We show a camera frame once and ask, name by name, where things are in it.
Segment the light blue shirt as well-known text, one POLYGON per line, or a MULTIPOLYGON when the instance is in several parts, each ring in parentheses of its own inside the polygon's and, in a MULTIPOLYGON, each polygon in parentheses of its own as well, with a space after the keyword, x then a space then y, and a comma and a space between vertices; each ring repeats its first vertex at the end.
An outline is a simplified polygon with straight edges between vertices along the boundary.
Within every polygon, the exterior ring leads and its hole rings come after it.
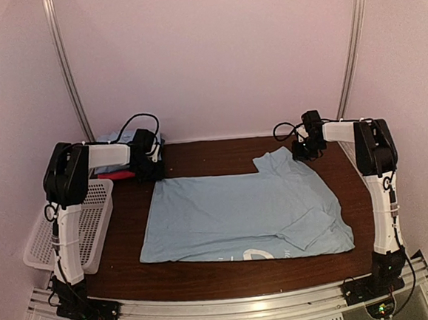
MULTIPOLYGON (((122 132, 121 137, 118 141, 118 144, 119 143, 123 143, 123 144, 130 143, 133 140, 137 131, 138 131, 138 129, 127 129, 124 132, 122 132)), ((95 143, 96 144, 110 143, 110 142, 112 143, 114 140, 118 139, 118 134, 119 134, 119 131, 113 131, 113 132, 110 132, 109 134, 100 135, 96 139, 95 143)))

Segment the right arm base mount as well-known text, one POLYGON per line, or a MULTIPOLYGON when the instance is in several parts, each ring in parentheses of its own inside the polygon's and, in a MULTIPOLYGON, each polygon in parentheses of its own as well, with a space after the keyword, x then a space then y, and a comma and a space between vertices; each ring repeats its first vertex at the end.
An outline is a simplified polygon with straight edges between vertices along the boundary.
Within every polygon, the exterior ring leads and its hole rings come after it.
POLYGON ((401 250, 388 254, 372 252, 371 258, 372 269, 368 276, 347 278, 340 286, 348 306, 389 295, 391 291, 405 287, 401 272, 406 259, 401 250))

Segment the blue printed garment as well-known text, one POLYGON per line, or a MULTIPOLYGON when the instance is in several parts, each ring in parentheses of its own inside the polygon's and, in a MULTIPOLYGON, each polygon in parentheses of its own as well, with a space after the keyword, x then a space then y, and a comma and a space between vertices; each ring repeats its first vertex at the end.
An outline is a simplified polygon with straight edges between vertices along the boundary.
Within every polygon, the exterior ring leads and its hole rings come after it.
POLYGON ((354 248, 336 195, 312 168, 286 148, 253 163, 252 174, 158 182, 140 261, 293 259, 354 248))

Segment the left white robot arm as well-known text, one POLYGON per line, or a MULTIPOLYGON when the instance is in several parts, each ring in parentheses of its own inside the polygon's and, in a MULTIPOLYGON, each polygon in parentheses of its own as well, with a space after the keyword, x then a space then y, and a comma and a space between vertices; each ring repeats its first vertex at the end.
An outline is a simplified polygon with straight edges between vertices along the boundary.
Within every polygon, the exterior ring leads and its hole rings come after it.
POLYGON ((163 178, 159 160, 162 143, 157 131, 137 129, 133 138, 121 142, 57 143, 44 175, 44 192, 53 209, 53 289, 67 312, 77 320, 90 320, 95 306, 86 296, 86 278, 81 267, 78 223, 89 187, 89 172, 108 166, 126 166, 145 182, 163 178))

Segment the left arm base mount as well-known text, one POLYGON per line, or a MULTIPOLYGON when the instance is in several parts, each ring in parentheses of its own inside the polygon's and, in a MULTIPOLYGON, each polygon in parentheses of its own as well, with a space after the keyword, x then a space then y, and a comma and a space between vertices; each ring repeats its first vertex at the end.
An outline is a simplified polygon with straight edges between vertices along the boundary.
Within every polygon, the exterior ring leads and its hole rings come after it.
POLYGON ((59 282, 53 290, 59 298, 56 311, 59 317, 72 320, 118 320, 120 303, 89 298, 86 280, 76 285, 59 282))

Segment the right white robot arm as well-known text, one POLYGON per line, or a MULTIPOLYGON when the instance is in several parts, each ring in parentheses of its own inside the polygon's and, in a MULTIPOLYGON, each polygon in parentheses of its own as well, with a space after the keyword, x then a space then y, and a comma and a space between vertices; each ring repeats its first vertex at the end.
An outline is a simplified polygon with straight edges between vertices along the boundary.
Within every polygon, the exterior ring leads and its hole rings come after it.
POLYGON ((294 160, 321 157, 329 142, 354 145, 355 168, 370 192, 375 229, 367 291, 383 296, 398 280, 406 262, 395 190, 398 153, 389 127, 384 119, 323 119, 316 110, 306 111, 301 119, 293 131, 294 160))

